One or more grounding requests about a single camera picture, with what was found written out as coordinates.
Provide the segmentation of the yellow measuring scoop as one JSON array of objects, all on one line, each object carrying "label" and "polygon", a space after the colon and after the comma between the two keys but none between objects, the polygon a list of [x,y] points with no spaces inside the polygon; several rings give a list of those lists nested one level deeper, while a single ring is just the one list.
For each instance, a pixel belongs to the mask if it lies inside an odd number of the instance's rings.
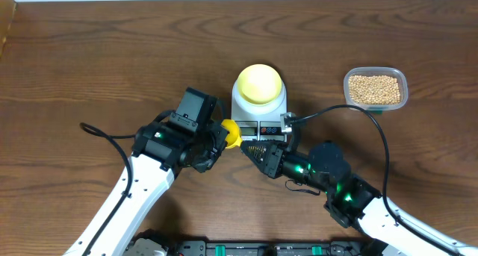
[{"label": "yellow measuring scoop", "polygon": [[225,138],[227,143],[226,148],[233,149],[240,147],[243,140],[241,129],[238,124],[232,119],[224,119],[221,125],[228,131],[228,134]]}]

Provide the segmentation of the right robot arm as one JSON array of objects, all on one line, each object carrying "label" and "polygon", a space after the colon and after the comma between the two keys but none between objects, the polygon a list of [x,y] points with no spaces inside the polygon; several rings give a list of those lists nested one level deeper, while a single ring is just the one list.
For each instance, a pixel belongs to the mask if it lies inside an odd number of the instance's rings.
[{"label": "right robot arm", "polygon": [[351,172],[334,143],[308,154],[280,141],[245,141],[240,150],[270,178],[285,176],[326,194],[325,209],[342,227],[352,227],[401,255],[476,255],[477,248],[448,237],[407,214]]}]

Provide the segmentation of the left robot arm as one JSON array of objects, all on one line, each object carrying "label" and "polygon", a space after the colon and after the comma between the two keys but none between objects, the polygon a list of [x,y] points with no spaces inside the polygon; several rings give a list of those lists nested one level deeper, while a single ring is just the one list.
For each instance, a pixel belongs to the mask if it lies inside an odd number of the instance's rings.
[{"label": "left robot arm", "polygon": [[81,128],[105,138],[125,164],[120,178],[66,255],[122,255],[154,203],[183,168],[208,171],[225,149],[228,130],[220,120],[193,121],[164,111],[133,136],[127,155],[117,137],[84,122]]}]

